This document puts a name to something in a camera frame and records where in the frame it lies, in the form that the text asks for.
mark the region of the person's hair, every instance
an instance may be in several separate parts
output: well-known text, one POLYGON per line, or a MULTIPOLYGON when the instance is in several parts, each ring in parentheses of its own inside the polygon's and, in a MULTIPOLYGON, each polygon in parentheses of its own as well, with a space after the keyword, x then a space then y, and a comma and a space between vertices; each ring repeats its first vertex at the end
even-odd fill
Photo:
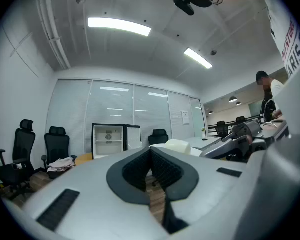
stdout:
POLYGON ((268 74, 264 71, 259 71, 258 73, 256 73, 255 78, 256 78, 256 82, 258 83, 261 78, 268 78, 268 74))

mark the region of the desk chair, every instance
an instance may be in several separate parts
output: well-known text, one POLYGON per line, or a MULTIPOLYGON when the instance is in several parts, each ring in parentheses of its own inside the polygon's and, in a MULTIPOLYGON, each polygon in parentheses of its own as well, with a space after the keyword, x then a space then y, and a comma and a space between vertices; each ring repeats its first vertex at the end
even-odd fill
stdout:
POLYGON ((242 124, 246 121, 247 120, 244 116, 239 116, 239 117, 236 118, 234 125, 237 126, 237 125, 240 125, 240 124, 242 124))
POLYGON ((16 192, 9 198, 13 200, 20 194, 33 193, 30 184, 30 176, 34 173, 34 168, 30 162, 30 155, 32 147, 35 143, 36 134, 33 132, 31 120, 22 120, 20 128, 15 131, 14 145, 12 152, 13 163, 6 164, 3 153, 6 151, 0 149, 0 159, 2 166, 0 166, 0 180, 5 186, 10 186, 10 191, 16 190, 16 192), (19 169, 17 165, 21 164, 22 169, 19 169))
MULTIPOLYGON (((165 144, 169 140, 169 136, 165 129, 157 129, 152 131, 152 135, 148 137, 150 146, 154 144, 165 144)), ((155 180, 152 186, 155 187, 158 181, 155 180)))
MULTIPOLYGON (((69 157, 69 143, 70 138, 66 135, 65 128, 51 126, 49 133, 44 135, 45 147, 47 155, 43 155, 41 160, 44 163, 44 168, 47 171, 47 165, 54 163, 58 159, 65 159, 69 157)), ((60 175, 65 173, 65 171, 49 171, 49 178, 54 180, 60 175)))
POLYGON ((218 134, 218 137, 221 137, 221 140, 228 136, 228 125, 225 121, 219 121, 216 123, 215 130, 218 134))

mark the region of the white shirt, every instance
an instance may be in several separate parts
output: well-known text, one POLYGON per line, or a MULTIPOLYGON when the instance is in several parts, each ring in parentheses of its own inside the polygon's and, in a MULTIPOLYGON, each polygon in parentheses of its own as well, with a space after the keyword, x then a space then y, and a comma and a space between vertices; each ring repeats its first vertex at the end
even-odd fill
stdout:
POLYGON ((276 96, 280 93, 280 91, 283 89, 284 85, 279 82, 278 80, 272 80, 271 83, 271 92, 272 92, 272 96, 274 98, 274 103, 275 103, 275 109, 279 110, 279 107, 276 103, 276 96))
POLYGON ((265 0, 265 3, 268 7, 272 37, 291 78, 300 69, 300 27, 281 0, 265 0))

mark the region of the white desk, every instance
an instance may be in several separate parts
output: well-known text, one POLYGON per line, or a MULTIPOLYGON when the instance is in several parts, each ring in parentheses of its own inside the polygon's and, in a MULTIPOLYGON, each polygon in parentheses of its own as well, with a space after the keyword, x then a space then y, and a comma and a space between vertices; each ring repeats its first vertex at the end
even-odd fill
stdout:
POLYGON ((211 147, 212 145, 218 143, 221 140, 221 137, 206 137, 207 140, 202 140, 202 138, 187 138, 184 141, 188 142, 191 148, 204 151, 205 149, 211 147))

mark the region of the window blinds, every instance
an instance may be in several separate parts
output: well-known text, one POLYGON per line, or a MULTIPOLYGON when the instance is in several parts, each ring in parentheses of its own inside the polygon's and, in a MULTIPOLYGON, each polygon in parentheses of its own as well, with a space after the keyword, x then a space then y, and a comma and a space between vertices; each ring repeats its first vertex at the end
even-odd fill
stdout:
POLYGON ((192 108, 189 97, 168 91, 171 128, 175 140, 186 140, 195 136, 192 108), (189 123, 184 124, 181 111, 187 111, 189 123))
POLYGON ((58 80, 51 98, 46 132, 51 126, 63 127, 70 137, 70 156, 85 153, 84 125, 91 83, 85 80, 58 80))
POLYGON ((143 147, 149 146, 148 137, 155 129, 165 129, 169 140, 172 138, 168 94, 165 90, 136 85, 134 115, 135 124, 141 126, 143 147))
POLYGON ((93 81, 85 118, 85 152, 91 153, 92 124, 134 123, 134 86, 93 81))

